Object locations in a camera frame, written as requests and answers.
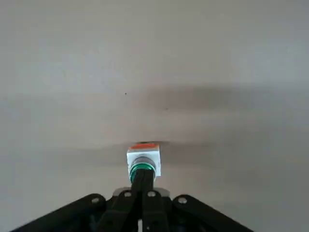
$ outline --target screw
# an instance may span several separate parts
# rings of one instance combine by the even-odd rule
[[[96,204],[96,203],[98,203],[99,201],[100,201],[100,199],[99,199],[98,197],[96,197],[96,198],[94,198],[94,199],[91,200],[91,202],[92,202],[93,204]]]
[[[131,195],[131,192],[125,192],[125,197],[130,197]]]
[[[178,198],[178,202],[179,202],[180,204],[186,204],[188,201],[187,201],[186,198],[180,197],[180,198]]]
[[[154,192],[154,191],[149,191],[149,192],[147,193],[147,196],[148,196],[148,197],[154,197],[154,196],[155,196],[155,192]]]

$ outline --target metal rivet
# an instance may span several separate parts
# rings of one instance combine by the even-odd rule
[[[147,193],[147,196],[148,196],[148,197],[154,197],[154,196],[155,196],[155,192],[154,192],[154,191],[149,191],[149,192]]]
[[[131,192],[125,192],[125,197],[130,197],[131,195]]]
[[[94,198],[94,199],[91,200],[91,202],[92,202],[93,204],[96,204],[96,203],[98,203],[99,201],[100,201],[100,199],[99,199],[98,197],[96,197],[96,198]]]
[[[179,202],[180,204],[186,204],[188,201],[187,201],[186,198],[180,197],[180,198],[178,198],[178,202]]]

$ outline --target black plastic arm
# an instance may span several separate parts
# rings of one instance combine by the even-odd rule
[[[131,189],[108,201],[90,194],[14,232],[252,232],[189,195],[173,201],[153,188],[154,173],[137,170]]]

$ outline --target bolt head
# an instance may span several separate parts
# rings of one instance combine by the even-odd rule
[[[148,197],[154,197],[154,196],[155,196],[155,192],[154,192],[154,191],[149,191],[149,192],[147,193],[147,196],[148,196]]]
[[[96,204],[96,203],[98,203],[99,201],[100,201],[100,199],[99,199],[98,197],[96,197],[96,198],[94,198],[94,199],[91,200],[91,202],[92,202],[93,204]]]
[[[125,192],[125,197],[130,197],[132,196],[131,192]]]
[[[180,197],[180,198],[178,198],[178,202],[179,202],[180,204],[186,204],[188,201],[187,201],[186,198]]]

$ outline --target white wall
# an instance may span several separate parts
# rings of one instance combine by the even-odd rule
[[[129,185],[164,141],[172,196],[308,231],[305,0],[0,1],[0,231]]]

